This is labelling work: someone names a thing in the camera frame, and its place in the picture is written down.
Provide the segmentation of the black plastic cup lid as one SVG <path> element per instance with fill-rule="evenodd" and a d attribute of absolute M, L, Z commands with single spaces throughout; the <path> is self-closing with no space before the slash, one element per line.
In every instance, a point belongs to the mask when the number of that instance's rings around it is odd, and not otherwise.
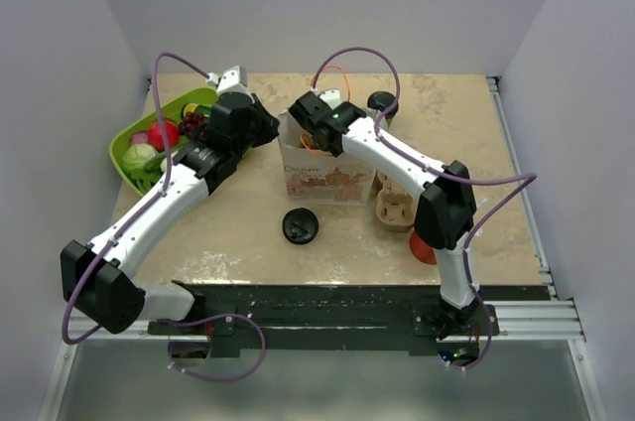
<path fill-rule="evenodd" d="M 386 118 L 392 118 L 399 110 L 399 103 L 394 104 L 396 96 L 388 91 L 375 91 L 367 98 L 366 106 L 379 112 L 386 112 Z"/>

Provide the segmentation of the green paper coffee cup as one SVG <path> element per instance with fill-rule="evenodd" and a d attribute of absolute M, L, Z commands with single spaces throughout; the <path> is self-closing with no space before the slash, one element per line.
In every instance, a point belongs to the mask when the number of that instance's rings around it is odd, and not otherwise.
<path fill-rule="evenodd" d="M 387 113 L 381 123 L 381 127 L 385 129 L 389 129 L 391 124 L 396 116 L 396 112 Z"/>

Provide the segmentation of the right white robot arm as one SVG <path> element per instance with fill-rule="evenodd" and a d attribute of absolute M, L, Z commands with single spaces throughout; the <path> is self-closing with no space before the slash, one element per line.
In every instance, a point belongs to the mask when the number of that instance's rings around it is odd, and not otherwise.
<path fill-rule="evenodd" d="M 446 165 L 384 131 L 350 102 L 335 108 L 309 91 L 289 108 L 317 147 L 334 157 L 351 155 L 398 183 L 417 204 L 414 233 L 434 252 L 441 275 L 444 327 L 465 334 L 477 322 L 479 285 L 473 281 L 468 236 L 474 228 L 475 197 L 460 162 Z"/>

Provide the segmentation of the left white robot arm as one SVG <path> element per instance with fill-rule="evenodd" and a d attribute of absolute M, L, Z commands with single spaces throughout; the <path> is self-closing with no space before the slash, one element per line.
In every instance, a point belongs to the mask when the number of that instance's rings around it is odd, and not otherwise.
<path fill-rule="evenodd" d="M 225 91 L 207 123 L 176 155 L 170 172 L 118 221 L 87 244 L 61 252 L 63 298 L 98 328 L 119 334 L 138 320 L 169 319 L 198 332 L 205 309 L 178 283 L 142 287 L 133 280 L 147 255 L 190 209 L 233 175 L 245 153 L 272 142 L 279 121 L 254 93 Z"/>

